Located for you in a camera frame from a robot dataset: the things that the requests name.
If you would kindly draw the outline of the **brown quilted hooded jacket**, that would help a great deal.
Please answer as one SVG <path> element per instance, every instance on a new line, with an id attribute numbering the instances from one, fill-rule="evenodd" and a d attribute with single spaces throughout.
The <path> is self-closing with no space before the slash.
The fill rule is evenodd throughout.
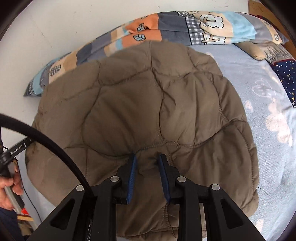
<path id="1" fill-rule="evenodd" d="M 209 55 L 143 42 L 84 63 L 49 84 L 33 127 L 60 146 L 91 186 L 137 156 L 134 194 L 117 208 L 117 236 L 176 240 L 156 160 L 194 183 L 219 184 L 247 216 L 258 207 L 258 158 L 242 101 Z"/>

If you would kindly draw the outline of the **wooden shelf with red items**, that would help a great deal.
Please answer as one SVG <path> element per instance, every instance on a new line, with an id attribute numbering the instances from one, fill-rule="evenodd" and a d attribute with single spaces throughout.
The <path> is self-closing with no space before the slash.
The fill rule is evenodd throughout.
<path id="1" fill-rule="evenodd" d="M 16 208 L 18 226 L 24 235 L 31 235 L 36 229 L 37 224 L 29 215 L 25 208 Z"/>

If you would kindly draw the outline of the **light blue bed sheet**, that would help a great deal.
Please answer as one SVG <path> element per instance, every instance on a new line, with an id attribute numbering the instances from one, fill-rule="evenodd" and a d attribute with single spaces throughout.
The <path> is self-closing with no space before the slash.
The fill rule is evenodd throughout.
<path id="1" fill-rule="evenodd" d="M 266 61 L 234 45 L 190 48 L 216 61 L 242 101 L 258 158 L 258 207 L 249 217 L 266 240 L 277 240 L 295 212 L 295 109 Z M 40 99 L 30 99 L 31 126 Z"/>

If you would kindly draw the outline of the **patchwork folded quilt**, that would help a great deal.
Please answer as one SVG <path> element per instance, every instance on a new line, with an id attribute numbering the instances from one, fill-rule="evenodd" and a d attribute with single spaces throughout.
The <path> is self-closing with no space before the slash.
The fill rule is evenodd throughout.
<path id="1" fill-rule="evenodd" d="M 283 44 L 285 35 L 266 20 L 234 11 L 168 11 L 133 21 L 51 60 L 29 82 L 25 97 L 41 96 L 45 87 L 77 66 L 144 41 L 170 41 L 193 45 L 225 45 L 250 41 Z"/>

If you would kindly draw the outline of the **navy star pattern pillow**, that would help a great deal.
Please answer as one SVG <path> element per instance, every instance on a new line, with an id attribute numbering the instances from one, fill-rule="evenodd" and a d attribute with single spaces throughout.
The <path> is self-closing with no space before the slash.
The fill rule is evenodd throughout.
<path id="1" fill-rule="evenodd" d="M 271 64 L 271 68 L 280 79 L 280 82 L 283 85 L 283 88 L 285 89 L 293 108 L 295 108 L 295 90 L 296 90 L 295 60 L 287 59 L 283 61 L 278 61 L 278 62 L 275 62 L 274 64 Z"/>

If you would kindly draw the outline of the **beige printed pillow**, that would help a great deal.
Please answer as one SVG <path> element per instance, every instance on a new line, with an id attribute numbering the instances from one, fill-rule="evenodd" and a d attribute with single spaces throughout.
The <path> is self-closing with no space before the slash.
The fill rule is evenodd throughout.
<path id="1" fill-rule="evenodd" d="M 295 60 L 282 44 L 252 43 L 249 41 L 235 44 L 242 51 L 250 55 L 255 60 L 265 59 L 269 64 L 275 65 L 280 61 Z"/>

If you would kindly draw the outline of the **wooden headboard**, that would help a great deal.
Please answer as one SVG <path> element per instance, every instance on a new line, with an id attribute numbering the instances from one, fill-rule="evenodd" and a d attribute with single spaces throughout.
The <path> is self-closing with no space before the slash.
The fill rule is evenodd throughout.
<path id="1" fill-rule="evenodd" d="M 292 41 L 290 33 L 277 16 L 260 1 L 248 1 L 248 8 L 251 15 L 263 18 L 267 22 L 271 22 L 273 26 L 277 27 L 278 30 L 287 37 L 288 42 L 284 44 L 284 47 L 289 51 L 293 58 L 295 58 L 295 44 Z"/>

